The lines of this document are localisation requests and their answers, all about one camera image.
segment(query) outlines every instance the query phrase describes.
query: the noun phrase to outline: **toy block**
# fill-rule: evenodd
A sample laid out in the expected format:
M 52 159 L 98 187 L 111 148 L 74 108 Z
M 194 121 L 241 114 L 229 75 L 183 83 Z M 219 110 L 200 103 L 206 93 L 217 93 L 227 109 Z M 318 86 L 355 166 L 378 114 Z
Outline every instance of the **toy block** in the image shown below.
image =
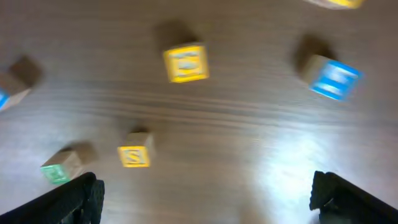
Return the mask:
M 204 45 L 194 42 L 178 45 L 164 52 L 170 82 L 182 83 L 209 77 Z
M 75 151 L 60 151 L 40 167 L 53 184 L 64 184 L 83 173 L 83 165 Z
M 356 9 L 364 0 L 306 0 L 328 9 Z
M 128 134 L 118 149 L 124 167 L 149 167 L 155 154 L 153 137 L 147 132 Z
M 320 55 L 312 56 L 302 72 L 311 90 L 334 100 L 344 100 L 361 77 L 355 68 Z
M 30 89 L 8 73 L 0 73 L 0 111 L 18 104 Z

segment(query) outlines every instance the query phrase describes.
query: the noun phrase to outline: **black object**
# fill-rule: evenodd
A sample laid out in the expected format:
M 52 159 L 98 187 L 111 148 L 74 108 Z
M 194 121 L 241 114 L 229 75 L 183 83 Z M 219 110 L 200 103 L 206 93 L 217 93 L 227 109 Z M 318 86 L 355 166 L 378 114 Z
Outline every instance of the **black object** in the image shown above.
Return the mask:
M 0 216 L 0 223 L 99 224 L 105 187 L 88 172 Z
M 398 210 L 342 177 L 316 171 L 310 210 L 320 209 L 320 223 L 398 223 Z

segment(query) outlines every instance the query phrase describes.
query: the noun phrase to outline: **green block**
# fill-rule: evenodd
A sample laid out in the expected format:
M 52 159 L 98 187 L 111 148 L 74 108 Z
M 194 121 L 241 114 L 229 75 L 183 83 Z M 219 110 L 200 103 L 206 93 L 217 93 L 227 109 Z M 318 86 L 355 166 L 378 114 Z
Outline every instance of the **green block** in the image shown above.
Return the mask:
M 70 181 L 65 169 L 60 164 L 43 166 L 40 168 L 44 176 L 53 184 L 64 184 Z

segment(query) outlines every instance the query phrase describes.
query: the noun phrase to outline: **yellow block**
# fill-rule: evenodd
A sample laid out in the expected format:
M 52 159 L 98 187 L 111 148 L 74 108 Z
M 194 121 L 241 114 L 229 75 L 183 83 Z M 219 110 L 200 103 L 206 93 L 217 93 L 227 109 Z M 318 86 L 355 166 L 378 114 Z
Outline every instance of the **yellow block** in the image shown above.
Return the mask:
M 209 77 L 206 49 L 202 45 L 186 45 L 164 52 L 170 82 L 181 83 Z
M 348 8 L 356 9 L 361 6 L 363 0 L 329 0 L 335 4 L 339 4 L 340 6 L 346 6 Z
M 150 160 L 145 146 L 119 147 L 120 160 L 124 167 L 149 167 Z

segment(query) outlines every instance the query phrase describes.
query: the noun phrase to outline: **cube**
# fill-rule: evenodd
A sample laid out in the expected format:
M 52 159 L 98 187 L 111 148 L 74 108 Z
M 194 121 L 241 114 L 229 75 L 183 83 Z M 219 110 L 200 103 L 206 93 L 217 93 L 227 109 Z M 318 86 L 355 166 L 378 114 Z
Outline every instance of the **cube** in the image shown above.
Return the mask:
M 0 111 L 18 104 L 28 92 L 29 88 L 16 77 L 0 73 Z
M 52 156 L 40 170 L 53 184 L 64 184 L 83 173 L 84 168 L 75 151 L 60 151 Z
M 306 0 L 328 9 L 356 9 L 364 0 Z
M 344 100 L 362 73 L 336 60 L 314 55 L 305 66 L 302 77 L 311 90 L 334 100 Z
M 155 154 L 153 137 L 147 132 L 128 134 L 118 149 L 124 167 L 149 167 Z
M 209 77 L 206 48 L 199 43 L 172 47 L 164 52 L 170 82 L 182 83 Z

